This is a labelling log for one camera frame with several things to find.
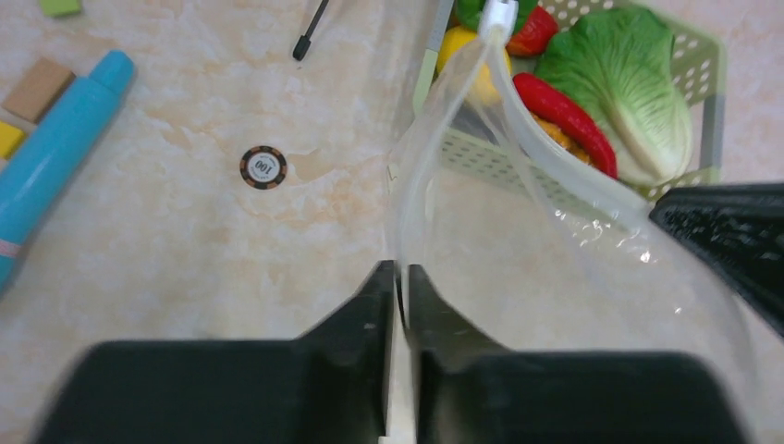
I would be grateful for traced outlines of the clear zip top bag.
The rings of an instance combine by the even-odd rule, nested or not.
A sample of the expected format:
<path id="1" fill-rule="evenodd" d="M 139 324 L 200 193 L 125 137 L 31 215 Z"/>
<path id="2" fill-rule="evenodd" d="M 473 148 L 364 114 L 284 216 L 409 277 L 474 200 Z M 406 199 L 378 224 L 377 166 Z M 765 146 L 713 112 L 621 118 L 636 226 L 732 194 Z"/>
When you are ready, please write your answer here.
<path id="1" fill-rule="evenodd" d="M 648 219 L 648 204 L 552 142 L 515 92 L 502 49 L 517 5 L 490 1 L 479 28 L 501 101 L 474 107 L 436 78 L 390 156 L 390 223 L 407 338 L 408 268 L 502 346 L 523 352 L 684 352 L 705 364 L 761 443 L 748 328 L 733 292 Z M 442 165 L 447 129 L 471 125 L 505 155 L 525 192 Z M 533 168 L 582 204 L 547 195 Z"/>

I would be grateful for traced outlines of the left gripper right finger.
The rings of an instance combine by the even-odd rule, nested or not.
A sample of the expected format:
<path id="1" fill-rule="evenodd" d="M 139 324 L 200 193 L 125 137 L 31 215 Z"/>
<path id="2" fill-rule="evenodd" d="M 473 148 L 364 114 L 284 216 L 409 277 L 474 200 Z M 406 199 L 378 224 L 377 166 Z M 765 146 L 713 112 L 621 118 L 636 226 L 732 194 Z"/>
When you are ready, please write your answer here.
<path id="1" fill-rule="evenodd" d="M 708 367 L 679 351 L 514 351 L 408 268 L 420 443 L 746 443 Z"/>

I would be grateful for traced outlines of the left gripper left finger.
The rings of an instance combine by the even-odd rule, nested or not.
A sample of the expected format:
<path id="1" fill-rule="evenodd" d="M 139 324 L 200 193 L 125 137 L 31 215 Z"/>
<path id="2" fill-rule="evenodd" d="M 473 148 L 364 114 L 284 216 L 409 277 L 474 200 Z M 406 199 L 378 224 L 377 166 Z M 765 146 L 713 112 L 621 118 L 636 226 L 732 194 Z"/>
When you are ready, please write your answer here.
<path id="1" fill-rule="evenodd" d="M 295 339 L 112 340 L 74 365 L 37 443 L 375 443 L 386 434 L 395 269 L 379 262 Z"/>

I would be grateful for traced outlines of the green toy cabbage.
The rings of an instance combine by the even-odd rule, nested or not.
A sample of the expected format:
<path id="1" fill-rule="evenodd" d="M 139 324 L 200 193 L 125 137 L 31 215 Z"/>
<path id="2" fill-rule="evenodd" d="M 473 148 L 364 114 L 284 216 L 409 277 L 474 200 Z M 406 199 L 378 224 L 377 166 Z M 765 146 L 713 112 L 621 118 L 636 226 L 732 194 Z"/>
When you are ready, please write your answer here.
<path id="1" fill-rule="evenodd" d="M 652 11 L 618 6 L 558 33 L 534 70 L 591 116 L 631 185 L 676 179 L 692 158 L 691 112 L 670 72 L 673 46 L 673 32 Z"/>

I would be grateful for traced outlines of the yellow toy lemon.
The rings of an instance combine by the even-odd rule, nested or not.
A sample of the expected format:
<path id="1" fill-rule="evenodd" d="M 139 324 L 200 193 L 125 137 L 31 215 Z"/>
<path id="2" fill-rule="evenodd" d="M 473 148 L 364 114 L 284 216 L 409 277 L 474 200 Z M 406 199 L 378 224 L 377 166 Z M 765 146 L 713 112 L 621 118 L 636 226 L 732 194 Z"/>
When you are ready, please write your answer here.
<path id="1" fill-rule="evenodd" d="M 462 84 L 474 73 L 465 101 L 474 107 L 493 106 L 501 101 L 501 97 L 493 84 L 490 68 L 487 64 L 479 64 L 481 48 L 478 39 L 475 31 L 463 26 L 448 29 L 438 51 L 435 75 L 440 77 L 445 71 L 453 74 L 454 80 L 448 83 L 449 91 L 459 93 Z"/>

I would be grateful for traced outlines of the green toy bell pepper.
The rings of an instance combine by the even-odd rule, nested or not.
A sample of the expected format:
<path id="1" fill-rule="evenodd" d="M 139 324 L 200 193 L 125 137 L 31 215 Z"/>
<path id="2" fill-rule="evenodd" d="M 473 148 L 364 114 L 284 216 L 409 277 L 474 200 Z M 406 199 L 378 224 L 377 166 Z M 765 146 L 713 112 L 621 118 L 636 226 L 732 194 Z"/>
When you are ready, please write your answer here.
<path id="1" fill-rule="evenodd" d="M 472 31 L 478 31 L 484 5 L 485 0 L 456 0 L 455 16 L 459 24 Z M 518 0 L 517 17 L 513 28 L 514 33 L 521 30 L 537 5 L 537 0 Z"/>

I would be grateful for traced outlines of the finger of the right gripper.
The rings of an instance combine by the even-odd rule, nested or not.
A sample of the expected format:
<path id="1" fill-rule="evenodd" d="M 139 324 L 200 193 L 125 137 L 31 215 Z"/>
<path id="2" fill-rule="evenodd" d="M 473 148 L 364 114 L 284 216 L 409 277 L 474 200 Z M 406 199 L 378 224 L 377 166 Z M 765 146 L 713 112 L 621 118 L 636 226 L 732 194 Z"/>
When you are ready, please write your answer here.
<path id="1" fill-rule="evenodd" d="M 783 184 L 675 188 L 649 218 L 783 335 Z"/>

